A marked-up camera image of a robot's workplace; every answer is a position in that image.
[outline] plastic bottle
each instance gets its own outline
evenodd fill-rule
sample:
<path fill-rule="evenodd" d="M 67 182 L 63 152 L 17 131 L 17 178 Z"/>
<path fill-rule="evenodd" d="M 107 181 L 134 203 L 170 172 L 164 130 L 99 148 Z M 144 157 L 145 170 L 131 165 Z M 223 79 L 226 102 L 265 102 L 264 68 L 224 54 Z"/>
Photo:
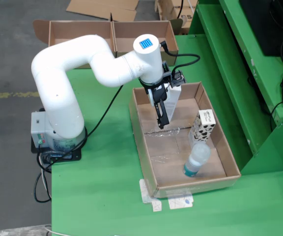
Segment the plastic bottle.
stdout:
<path fill-rule="evenodd" d="M 194 177 L 201 166 L 205 164 L 210 157 L 210 147 L 204 143 L 196 143 L 191 151 L 189 159 L 186 161 L 183 172 L 189 177 Z"/>

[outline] white paper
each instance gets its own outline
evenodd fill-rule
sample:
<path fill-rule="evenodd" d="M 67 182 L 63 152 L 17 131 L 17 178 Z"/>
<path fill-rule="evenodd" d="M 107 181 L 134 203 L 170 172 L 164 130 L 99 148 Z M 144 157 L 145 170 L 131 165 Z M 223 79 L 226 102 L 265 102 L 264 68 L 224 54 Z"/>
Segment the white paper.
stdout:
<path fill-rule="evenodd" d="M 168 198 L 168 202 L 170 209 L 173 210 L 179 208 L 192 207 L 194 199 L 192 194 L 187 194 L 181 197 Z"/>
<path fill-rule="evenodd" d="M 151 203 L 152 204 L 152 210 L 154 212 L 161 211 L 162 210 L 161 201 L 158 200 L 157 198 L 151 198 L 150 197 L 144 179 L 140 179 L 140 188 L 141 188 L 142 202 L 145 203 L 145 204 Z"/>

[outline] gray floor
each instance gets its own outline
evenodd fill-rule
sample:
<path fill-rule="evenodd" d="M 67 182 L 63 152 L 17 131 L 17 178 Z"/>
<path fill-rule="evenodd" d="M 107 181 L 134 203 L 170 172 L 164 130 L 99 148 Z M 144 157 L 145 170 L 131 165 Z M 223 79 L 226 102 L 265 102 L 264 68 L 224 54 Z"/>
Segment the gray floor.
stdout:
<path fill-rule="evenodd" d="M 32 21 L 96 20 L 66 12 L 70 0 L 0 0 L 0 230 L 49 224 L 51 204 L 33 199 L 39 173 L 30 152 L 30 114 L 42 105 L 30 64 L 45 44 L 34 35 Z M 158 20 L 154 1 L 141 0 L 135 20 Z M 46 198 L 42 186 L 39 198 Z"/>

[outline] white box with black spots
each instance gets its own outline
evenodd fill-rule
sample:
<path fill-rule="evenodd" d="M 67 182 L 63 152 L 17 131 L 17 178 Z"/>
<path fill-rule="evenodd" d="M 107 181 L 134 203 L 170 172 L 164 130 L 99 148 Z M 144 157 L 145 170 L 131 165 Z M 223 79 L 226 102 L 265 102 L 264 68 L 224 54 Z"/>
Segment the white box with black spots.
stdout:
<path fill-rule="evenodd" d="M 191 148 L 197 142 L 206 142 L 215 125 L 216 120 L 211 109 L 199 110 L 189 133 Z"/>

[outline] open cardboard box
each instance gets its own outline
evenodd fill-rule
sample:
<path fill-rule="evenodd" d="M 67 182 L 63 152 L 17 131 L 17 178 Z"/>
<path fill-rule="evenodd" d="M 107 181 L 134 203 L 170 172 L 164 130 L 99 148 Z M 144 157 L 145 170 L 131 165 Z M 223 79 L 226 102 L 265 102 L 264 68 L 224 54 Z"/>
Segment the open cardboard box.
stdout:
<path fill-rule="evenodd" d="M 144 88 L 133 89 L 129 105 L 141 170 L 151 197 L 165 198 L 232 186 L 241 177 L 219 120 L 201 83 L 182 85 L 172 121 L 158 127 L 155 108 Z M 183 166 L 191 152 L 188 133 L 198 110 L 212 109 L 214 127 L 207 144 L 208 162 L 195 177 L 187 177 Z"/>
<path fill-rule="evenodd" d="M 135 39 L 142 34 L 153 34 L 159 39 L 159 42 L 166 41 L 171 53 L 177 54 L 177 46 L 171 23 L 169 21 L 138 21 L 138 22 L 112 22 L 115 48 L 117 57 L 120 57 L 133 50 Z M 162 60 L 168 65 L 174 65 L 176 57 L 169 56 L 161 48 Z"/>
<path fill-rule="evenodd" d="M 116 57 L 113 26 L 110 21 L 33 21 L 35 35 L 49 46 L 88 34 L 103 37 Z M 80 68 L 90 68 L 89 64 Z"/>

